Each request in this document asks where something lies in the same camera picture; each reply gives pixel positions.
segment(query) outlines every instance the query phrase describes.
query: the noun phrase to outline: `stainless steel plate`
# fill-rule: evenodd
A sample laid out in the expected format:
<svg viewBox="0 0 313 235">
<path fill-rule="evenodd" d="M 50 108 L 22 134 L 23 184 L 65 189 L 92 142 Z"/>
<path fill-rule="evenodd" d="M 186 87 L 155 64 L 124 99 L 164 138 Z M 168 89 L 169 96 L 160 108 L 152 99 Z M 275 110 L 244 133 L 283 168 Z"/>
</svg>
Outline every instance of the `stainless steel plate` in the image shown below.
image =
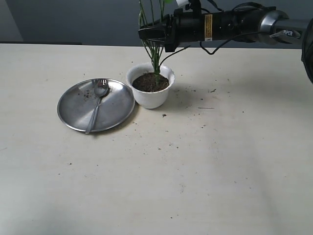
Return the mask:
<svg viewBox="0 0 313 235">
<path fill-rule="evenodd" d="M 90 121 L 97 97 L 93 93 L 98 79 L 91 79 L 68 89 L 58 103 L 58 115 L 68 127 L 84 132 Z M 105 131 L 125 121 L 134 110 L 132 90 L 125 84 L 106 79 L 109 93 L 102 98 L 98 117 L 91 132 Z"/>
</svg>

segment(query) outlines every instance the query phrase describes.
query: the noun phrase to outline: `soil crumb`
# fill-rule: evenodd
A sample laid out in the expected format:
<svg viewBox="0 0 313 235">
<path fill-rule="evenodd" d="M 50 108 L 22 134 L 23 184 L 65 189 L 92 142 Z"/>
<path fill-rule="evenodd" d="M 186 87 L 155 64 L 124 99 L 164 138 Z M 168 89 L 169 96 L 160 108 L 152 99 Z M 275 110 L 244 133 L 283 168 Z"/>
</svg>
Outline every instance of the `soil crumb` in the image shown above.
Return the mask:
<svg viewBox="0 0 313 235">
<path fill-rule="evenodd" d="M 160 83 L 157 86 L 156 76 L 159 76 Z M 133 87 L 142 92 L 159 92 L 169 86 L 167 78 L 160 74 L 145 73 L 133 82 Z"/>
</svg>

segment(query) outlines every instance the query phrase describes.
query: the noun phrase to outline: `spoon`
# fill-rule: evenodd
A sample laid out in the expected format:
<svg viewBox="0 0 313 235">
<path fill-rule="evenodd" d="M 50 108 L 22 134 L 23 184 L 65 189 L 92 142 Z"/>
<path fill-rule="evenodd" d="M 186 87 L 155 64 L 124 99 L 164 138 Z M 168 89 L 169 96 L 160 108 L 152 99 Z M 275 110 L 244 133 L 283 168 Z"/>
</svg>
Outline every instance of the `spoon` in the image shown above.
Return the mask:
<svg viewBox="0 0 313 235">
<path fill-rule="evenodd" d="M 92 112 L 89 124 L 88 124 L 86 132 L 85 132 L 87 135 L 91 132 L 91 130 L 93 129 L 93 127 L 96 123 L 101 99 L 102 99 L 102 97 L 104 97 L 108 93 L 108 91 L 109 91 L 108 82 L 106 81 L 106 79 L 100 79 L 94 88 L 94 94 L 98 97 L 98 100 L 96 102 L 96 106 Z"/>
</svg>

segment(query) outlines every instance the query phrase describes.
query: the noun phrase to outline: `orange label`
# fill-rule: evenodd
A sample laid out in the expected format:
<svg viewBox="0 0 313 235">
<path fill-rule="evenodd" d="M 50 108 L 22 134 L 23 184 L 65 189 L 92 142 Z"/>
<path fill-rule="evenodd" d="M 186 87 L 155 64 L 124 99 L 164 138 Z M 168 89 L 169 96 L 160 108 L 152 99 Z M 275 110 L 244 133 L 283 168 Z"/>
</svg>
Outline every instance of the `orange label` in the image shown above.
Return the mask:
<svg viewBox="0 0 313 235">
<path fill-rule="evenodd" d="M 204 39 L 206 41 L 212 41 L 212 39 L 213 39 L 212 24 L 213 24 L 213 15 L 212 14 L 205 15 L 205 20 L 204 20 Z"/>
</svg>

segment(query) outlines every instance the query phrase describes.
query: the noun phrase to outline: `flower pot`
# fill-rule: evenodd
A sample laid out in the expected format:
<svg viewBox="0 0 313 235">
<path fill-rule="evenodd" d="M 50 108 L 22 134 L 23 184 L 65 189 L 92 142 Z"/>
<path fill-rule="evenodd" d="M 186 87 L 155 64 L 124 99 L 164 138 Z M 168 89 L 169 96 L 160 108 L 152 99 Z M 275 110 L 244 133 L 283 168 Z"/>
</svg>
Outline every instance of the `flower pot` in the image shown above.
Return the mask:
<svg viewBox="0 0 313 235">
<path fill-rule="evenodd" d="M 133 90 L 134 98 L 139 105 L 146 109 L 161 106 L 168 97 L 168 92 L 175 81 L 174 72 L 167 66 L 161 65 L 160 74 L 168 79 L 169 86 L 159 92 L 142 92 L 133 87 L 133 82 L 145 73 L 153 72 L 151 63 L 143 63 L 132 67 L 126 74 L 126 83 Z"/>
</svg>

